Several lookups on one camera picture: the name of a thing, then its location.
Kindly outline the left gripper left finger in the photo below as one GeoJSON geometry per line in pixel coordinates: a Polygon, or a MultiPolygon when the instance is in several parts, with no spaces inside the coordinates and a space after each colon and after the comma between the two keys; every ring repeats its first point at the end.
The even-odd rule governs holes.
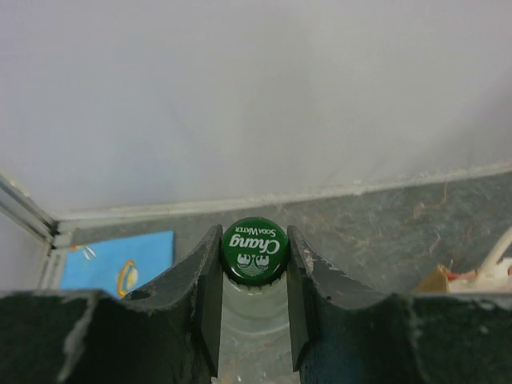
{"type": "Polygon", "coordinates": [[[116,299],[101,290],[1,294],[4,383],[208,383],[218,374],[222,227],[116,299]]]}

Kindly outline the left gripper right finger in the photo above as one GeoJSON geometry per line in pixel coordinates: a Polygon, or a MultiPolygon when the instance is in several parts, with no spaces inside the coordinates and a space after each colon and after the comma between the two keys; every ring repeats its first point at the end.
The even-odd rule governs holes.
{"type": "Polygon", "coordinates": [[[289,226],[292,367],[303,383],[508,383],[511,296],[384,294],[289,226]]]}

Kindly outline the green cap glass soda bottle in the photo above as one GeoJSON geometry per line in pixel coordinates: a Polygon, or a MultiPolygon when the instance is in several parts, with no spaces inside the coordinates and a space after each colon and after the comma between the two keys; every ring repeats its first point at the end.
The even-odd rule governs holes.
{"type": "Polygon", "coordinates": [[[289,239],[267,218],[243,218],[224,231],[218,383],[289,383],[286,267],[289,239]]]}

